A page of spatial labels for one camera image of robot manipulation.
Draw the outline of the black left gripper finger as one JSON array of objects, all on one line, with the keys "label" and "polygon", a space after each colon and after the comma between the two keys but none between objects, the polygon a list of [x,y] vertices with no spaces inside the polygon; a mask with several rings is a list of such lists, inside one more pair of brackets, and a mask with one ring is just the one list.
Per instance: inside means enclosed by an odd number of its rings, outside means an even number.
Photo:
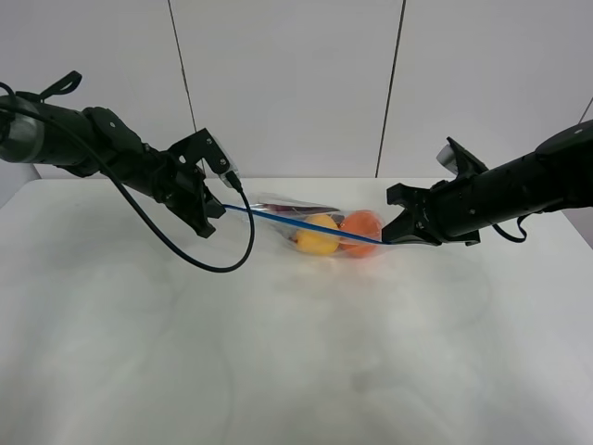
[{"label": "black left gripper finger", "polygon": [[199,186],[200,206],[208,219],[219,219],[226,209],[220,201],[210,192],[205,183]]},{"label": "black left gripper finger", "polygon": [[208,238],[216,231],[205,217],[198,200],[176,199],[173,203],[173,213],[202,238]]}]

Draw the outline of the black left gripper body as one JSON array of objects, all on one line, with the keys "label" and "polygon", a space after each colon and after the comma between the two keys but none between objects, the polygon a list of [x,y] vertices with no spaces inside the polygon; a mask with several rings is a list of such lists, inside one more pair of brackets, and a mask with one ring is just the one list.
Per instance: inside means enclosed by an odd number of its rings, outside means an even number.
[{"label": "black left gripper body", "polygon": [[138,161],[138,191],[180,218],[205,218],[205,174],[169,152],[149,149]]}]

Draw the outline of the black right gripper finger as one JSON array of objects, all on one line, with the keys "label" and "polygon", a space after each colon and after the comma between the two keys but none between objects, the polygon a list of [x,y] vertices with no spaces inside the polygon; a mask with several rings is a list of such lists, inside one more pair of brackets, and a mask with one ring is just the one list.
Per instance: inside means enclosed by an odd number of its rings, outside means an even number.
[{"label": "black right gripper finger", "polygon": [[424,209],[429,202],[430,190],[405,184],[395,184],[386,190],[388,205],[404,209]]},{"label": "black right gripper finger", "polygon": [[416,211],[408,209],[404,209],[382,229],[381,237],[387,245],[440,245],[431,225]]}]

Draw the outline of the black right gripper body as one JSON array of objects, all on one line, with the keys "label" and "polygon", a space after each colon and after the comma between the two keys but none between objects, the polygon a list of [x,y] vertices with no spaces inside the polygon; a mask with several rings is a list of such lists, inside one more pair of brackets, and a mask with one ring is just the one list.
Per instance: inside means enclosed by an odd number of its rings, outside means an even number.
[{"label": "black right gripper body", "polygon": [[406,192],[412,227],[406,243],[441,246],[480,243],[476,197],[482,191],[477,179],[440,182],[432,188],[408,186]]}]

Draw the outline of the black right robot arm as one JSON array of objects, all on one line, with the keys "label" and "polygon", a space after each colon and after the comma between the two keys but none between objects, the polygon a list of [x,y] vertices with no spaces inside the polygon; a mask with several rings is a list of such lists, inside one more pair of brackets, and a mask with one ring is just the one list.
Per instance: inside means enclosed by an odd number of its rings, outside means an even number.
[{"label": "black right robot arm", "polygon": [[592,205],[591,121],[557,133],[533,152],[494,169],[454,139],[448,139],[437,160],[454,173],[454,180],[429,188],[395,184],[387,189],[387,203],[403,209],[382,230],[387,245],[473,246],[486,227],[523,243],[526,234],[509,235],[500,224]]}]

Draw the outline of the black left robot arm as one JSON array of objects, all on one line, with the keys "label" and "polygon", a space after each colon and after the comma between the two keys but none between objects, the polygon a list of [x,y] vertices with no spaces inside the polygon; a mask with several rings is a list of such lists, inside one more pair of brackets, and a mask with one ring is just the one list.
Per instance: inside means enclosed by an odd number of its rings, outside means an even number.
[{"label": "black left robot arm", "polygon": [[2,160],[52,165],[80,178],[101,173],[166,206],[198,236],[212,235],[211,220],[225,210],[208,190],[199,164],[206,162],[219,176],[232,167],[211,133],[202,129],[158,151],[108,108],[78,111],[48,103],[54,95],[73,92],[81,81],[81,74],[72,71],[38,94],[4,85]]}]

